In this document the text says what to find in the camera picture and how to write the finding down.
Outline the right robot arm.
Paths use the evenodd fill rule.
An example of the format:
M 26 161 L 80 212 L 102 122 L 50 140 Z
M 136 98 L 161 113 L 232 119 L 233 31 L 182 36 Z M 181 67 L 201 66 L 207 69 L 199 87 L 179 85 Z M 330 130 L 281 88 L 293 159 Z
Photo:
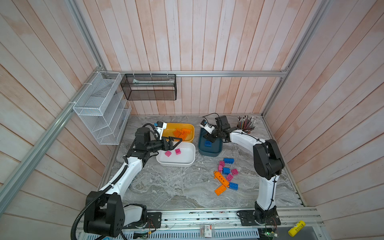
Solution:
M 215 121 L 216 124 L 212 125 L 206 117 L 203 117 L 200 127 L 207 132 L 204 138 L 212 143 L 222 139 L 237 144 L 253 154 L 254 168 L 259 175 L 259 193 L 255 202 L 254 221 L 264 225 L 267 220 L 278 215 L 275 201 L 277 182 L 285 167 L 278 144 L 273 139 L 258 139 L 237 127 L 231 127 L 226 116 L 217 116 Z

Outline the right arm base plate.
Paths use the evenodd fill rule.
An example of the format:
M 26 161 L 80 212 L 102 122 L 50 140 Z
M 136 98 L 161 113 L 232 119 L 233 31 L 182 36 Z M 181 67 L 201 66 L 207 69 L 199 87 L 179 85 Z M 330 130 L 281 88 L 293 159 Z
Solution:
M 242 210 L 237 212 L 242 226 L 280 226 L 281 220 L 277 208 L 268 211 L 260 209 Z

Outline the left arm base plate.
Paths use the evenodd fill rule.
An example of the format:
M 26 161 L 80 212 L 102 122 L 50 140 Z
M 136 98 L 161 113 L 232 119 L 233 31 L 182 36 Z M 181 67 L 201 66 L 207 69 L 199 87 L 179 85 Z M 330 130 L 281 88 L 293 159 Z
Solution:
M 138 221 L 124 227 L 124 229 L 159 229 L 162 223 L 161 212 L 147 212 L 146 216 Z

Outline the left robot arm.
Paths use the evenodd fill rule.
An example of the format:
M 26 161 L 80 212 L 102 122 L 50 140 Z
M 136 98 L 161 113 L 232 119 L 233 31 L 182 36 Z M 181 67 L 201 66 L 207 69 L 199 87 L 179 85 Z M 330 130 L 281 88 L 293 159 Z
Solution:
M 174 150 L 183 140 L 174 143 L 173 137 L 163 137 L 167 124 L 158 121 L 144 124 L 135 133 L 135 139 L 128 152 L 123 156 L 124 163 L 113 178 L 99 191 L 92 191 L 86 198 L 86 205 L 71 228 L 71 239 L 77 239 L 77 227 L 84 220 L 84 232 L 96 234 L 102 240 L 105 237 L 118 237 L 123 228 L 132 223 L 147 222 L 147 208 L 140 204 L 124 206 L 123 196 L 135 176 L 143 169 L 147 161 L 159 151 Z

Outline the orange lego brick hollow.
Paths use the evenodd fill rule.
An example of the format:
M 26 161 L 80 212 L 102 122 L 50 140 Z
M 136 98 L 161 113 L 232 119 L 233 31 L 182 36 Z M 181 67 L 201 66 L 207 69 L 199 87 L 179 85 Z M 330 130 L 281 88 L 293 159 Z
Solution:
M 187 133 L 187 132 L 182 132 L 182 133 L 178 136 L 178 138 L 180 138 L 180 139 L 182 139 L 183 141 L 185 141 L 186 138 L 188 137 L 188 135 L 189 135 L 189 133 Z

